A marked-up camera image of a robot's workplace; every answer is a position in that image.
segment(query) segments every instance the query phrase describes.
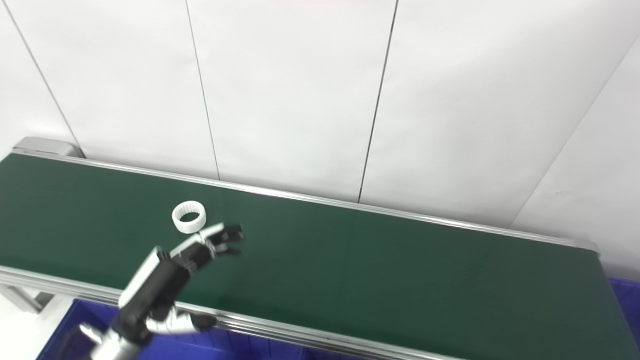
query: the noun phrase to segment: blue bin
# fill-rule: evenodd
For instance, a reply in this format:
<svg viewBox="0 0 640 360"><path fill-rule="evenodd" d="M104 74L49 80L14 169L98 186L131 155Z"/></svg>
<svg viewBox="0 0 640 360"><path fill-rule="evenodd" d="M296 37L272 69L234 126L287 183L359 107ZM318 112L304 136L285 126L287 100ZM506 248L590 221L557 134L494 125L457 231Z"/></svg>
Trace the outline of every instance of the blue bin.
<svg viewBox="0 0 640 360"><path fill-rule="evenodd" d="M117 311L115 306L74 300L37 360L79 359L91 350L93 343L79 332L77 326L85 322L105 331ZM221 329L198 334L155 336L139 359L361 360Z"/></svg>
<svg viewBox="0 0 640 360"><path fill-rule="evenodd" d="M622 313L627 319L631 333L640 347L640 282L626 279L609 278Z"/></svg>

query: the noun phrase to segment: silver metal arm segment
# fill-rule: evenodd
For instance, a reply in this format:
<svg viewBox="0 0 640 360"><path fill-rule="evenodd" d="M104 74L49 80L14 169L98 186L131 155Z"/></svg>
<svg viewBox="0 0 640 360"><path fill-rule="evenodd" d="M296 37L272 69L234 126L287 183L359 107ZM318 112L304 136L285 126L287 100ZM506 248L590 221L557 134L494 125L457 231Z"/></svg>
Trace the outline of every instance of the silver metal arm segment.
<svg viewBox="0 0 640 360"><path fill-rule="evenodd" d="M91 360L133 360L153 334L198 332L216 324L211 315L180 312L175 299L197 270L244 239L240 225L216 224L191 235L171 252L155 247L118 299L118 314L102 335L90 325L81 331L97 345Z"/></svg>

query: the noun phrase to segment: white plastic ring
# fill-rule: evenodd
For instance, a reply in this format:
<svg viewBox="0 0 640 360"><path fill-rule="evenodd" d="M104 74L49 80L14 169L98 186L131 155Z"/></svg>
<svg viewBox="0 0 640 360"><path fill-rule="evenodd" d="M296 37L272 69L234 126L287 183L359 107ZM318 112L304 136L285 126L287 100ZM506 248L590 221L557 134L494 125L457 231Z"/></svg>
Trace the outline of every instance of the white plastic ring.
<svg viewBox="0 0 640 360"><path fill-rule="evenodd" d="M188 213L196 213L198 216L191 221L181 221L180 219ZM207 213L204 211L204 206L193 200L181 202L171 212L171 218L175 227L181 233L191 234L202 229L207 222Z"/></svg>

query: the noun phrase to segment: green conveyor belt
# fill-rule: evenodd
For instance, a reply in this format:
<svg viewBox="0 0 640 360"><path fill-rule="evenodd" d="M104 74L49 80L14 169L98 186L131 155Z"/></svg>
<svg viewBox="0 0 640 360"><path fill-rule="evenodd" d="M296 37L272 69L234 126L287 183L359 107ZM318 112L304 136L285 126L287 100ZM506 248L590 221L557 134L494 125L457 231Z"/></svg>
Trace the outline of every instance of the green conveyor belt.
<svg viewBox="0 0 640 360"><path fill-rule="evenodd" d="M638 358L591 250L23 154L0 265L122 289L189 199L246 242L181 301L471 360Z"/></svg>

